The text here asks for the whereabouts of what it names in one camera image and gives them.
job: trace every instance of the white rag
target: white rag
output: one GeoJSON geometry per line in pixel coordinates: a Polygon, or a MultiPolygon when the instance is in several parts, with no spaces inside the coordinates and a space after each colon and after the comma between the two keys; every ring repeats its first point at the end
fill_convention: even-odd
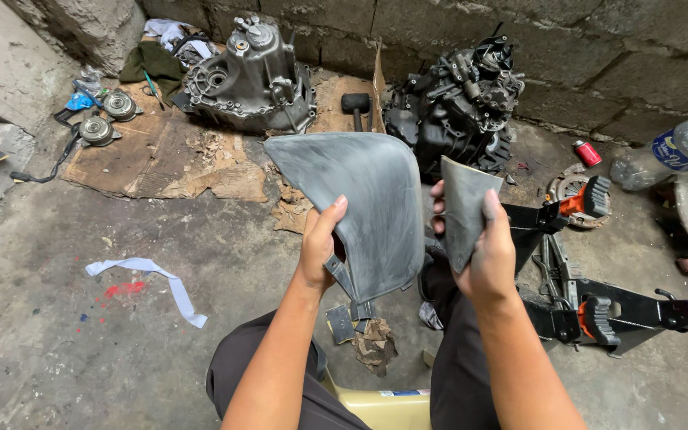
{"type": "Polygon", "coordinates": [[[166,48],[166,51],[171,52],[171,50],[174,49],[174,45],[171,43],[171,40],[185,37],[184,32],[180,29],[180,25],[192,27],[190,24],[185,24],[184,22],[174,21],[166,18],[149,19],[148,22],[145,23],[145,36],[160,36],[161,46],[166,48]]]}
{"type": "Polygon", "coordinates": [[[137,257],[132,257],[126,260],[105,260],[104,262],[93,262],[88,265],[85,269],[90,276],[97,275],[109,269],[113,266],[123,267],[125,269],[141,270],[149,272],[158,272],[169,279],[169,288],[171,288],[171,294],[174,295],[174,301],[177,302],[177,308],[180,309],[180,313],[187,322],[192,325],[203,328],[205,320],[208,319],[205,315],[198,315],[193,309],[193,304],[190,303],[190,297],[187,296],[187,291],[185,286],[182,285],[182,280],[177,278],[177,276],[161,269],[156,263],[151,259],[139,259],[137,257]]]}

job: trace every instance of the concrete block wall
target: concrete block wall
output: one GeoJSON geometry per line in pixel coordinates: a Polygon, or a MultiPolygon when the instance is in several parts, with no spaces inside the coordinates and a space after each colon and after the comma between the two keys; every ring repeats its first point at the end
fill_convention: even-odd
{"type": "Polygon", "coordinates": [[[194,24],[217,41],[232,32],[234,16],[258,15],[276,22],[285,37],[297,33],[301,61],[363,77],[371,75],[380,38],[385,75],[398,80],[426,70],[443,53],[473,47],[504,22],[502,32],[516,45],[514,68],[527,75],[515,112],[521,117],[630,142],[646,142],[688,118],[688,2],[681,0],[89,2],[104,8],[114,2],[127,17],[115,20],[105,14],[82,20],[69,0],[7,1],[21,14],[25,8],[18,5],[38,9],[41,15],[31,14],[42,32],[68,37],[69,52],[70,44],[80,44],[82,55],[106,70],[118,66],[117,51],[123,51],[106,44],[121,46],[126,34],[113,29],[139,26],[141,14],[194,24]],[[110,33],[103,38],[67,25],[92,20],[109,22],[101,27],[110,33]],[[54,22],[62,23],[60,31],[54,22]]]}
{"type": "Polygon", "coordinates": [[[147,17],[135,0],[5,0],[56,51],[117,77],[147,17]]]}
{"type": "Polygon", "coordinates": [[[56,98],[65,103],[72,93],[79,68],[0,0],[0,121],[38,135],[56,98]]]}

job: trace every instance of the red paint stain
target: red paint stain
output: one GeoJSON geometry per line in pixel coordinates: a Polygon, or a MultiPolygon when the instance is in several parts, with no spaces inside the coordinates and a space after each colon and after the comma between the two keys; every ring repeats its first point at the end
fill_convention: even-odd
{"type": "Polygon", "coordinates": [[[117,294],[132,294],[132,293],[137,293],[142,291],[142,287],[145,286],[144,282],[137,281],[137,282],[122,282],[121,287],[118,285],[114,285],[106,290],[106,292],[102,293],[102,296],[105,298],[111,298],[114,295],[117,294]]]}

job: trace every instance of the black pants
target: black pants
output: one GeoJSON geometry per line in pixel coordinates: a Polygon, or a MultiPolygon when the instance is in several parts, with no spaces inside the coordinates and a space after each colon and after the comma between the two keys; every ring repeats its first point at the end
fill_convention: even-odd
{"type": "MultiPolygon", "coordinates": [[[[426,273],[426,283],[445,327],[432,369],[432,427],[434,430],[500,428],[474,308],[455,286],[444,252],[430,249],[430,254],[435,263],[426,273]]],[[[274,316],[275,311],[272,311],[239,326],[216,348],[205,386],[220,418],[224,418],[235,388],[274,316]]],[[[304,375],[299,428],[367,429],[365,423],[317,382],[316,375],[311,346],[304,375]]]]}

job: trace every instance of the sanded plastic part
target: sanded plastic part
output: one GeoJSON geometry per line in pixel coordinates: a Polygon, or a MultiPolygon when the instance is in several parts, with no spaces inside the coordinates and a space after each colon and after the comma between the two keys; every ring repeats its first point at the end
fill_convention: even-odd
{"type": "Polygon", "coordinates": [[[353,301],[413,280],[424,261],[424,228],[418,164],[405,143],[381,133],[312,133],[273,137],[264,147],[317,210],[341,194],[349,200],[334,231],[344,243],[353,301]]]}
{"type": "Polygon", "coordinates": [[[445,242],[450,267],[461,273],[485,229],[483,202],[489,189],[501,190],[502,178],[457,163],[443,155],[445,242]]]}

